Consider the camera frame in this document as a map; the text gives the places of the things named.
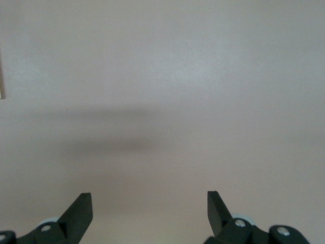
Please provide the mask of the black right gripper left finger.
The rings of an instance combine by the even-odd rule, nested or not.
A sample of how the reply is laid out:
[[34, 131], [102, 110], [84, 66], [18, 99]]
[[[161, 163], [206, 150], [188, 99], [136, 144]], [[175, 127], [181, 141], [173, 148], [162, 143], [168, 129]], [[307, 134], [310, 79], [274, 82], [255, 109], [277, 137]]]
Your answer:
[[78, 244], [93, 219], [90, 193], [82, 193], [55, 222], [39, 225], [16, 243], [74, 243]]

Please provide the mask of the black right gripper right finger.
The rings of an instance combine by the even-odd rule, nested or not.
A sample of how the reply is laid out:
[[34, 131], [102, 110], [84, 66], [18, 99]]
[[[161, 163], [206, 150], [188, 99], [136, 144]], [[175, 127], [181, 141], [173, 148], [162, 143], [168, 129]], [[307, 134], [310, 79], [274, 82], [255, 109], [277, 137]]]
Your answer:
[[213, 232], [205, 243], [269, 243], [269, 234], [243, 218], [234, 218], [217, 191], [207, 193], [207, 214]]

